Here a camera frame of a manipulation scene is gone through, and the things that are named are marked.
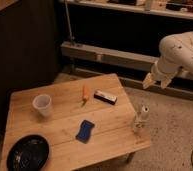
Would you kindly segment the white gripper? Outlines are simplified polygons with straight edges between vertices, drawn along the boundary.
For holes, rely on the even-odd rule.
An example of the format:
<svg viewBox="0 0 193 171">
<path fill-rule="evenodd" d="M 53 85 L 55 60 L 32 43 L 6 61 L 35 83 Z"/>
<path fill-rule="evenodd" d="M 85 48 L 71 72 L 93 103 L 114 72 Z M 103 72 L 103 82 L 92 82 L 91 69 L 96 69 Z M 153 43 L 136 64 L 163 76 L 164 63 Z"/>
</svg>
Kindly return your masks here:
<svg viewBox="0 0 193 171">
<path fill-rule="evenodd" d="M 172 62 L 157 60 L 143 80 L 143 88 L 154 85 L 156 81 L 161 81 L 161 88 L 165 89 L 179 72 L 179 65 Z"/>
</svg>

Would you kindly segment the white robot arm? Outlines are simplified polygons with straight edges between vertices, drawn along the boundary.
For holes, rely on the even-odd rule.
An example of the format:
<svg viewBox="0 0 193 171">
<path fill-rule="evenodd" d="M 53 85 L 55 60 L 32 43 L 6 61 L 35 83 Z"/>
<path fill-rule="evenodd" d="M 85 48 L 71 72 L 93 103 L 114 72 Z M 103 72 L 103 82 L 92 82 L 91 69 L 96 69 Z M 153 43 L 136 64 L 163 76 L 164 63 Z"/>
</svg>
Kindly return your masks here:
<svg viewBox="0 0 193 171">
<path fill-rule="evenodd" d="M 143 80 L 147 89 L 156 82 L 165 89 L 183 67 L 193 74 L 193 31 L 165 36 L 159 43 L 160 58 L 154 62 L 151 71 Z"/>
</svg>

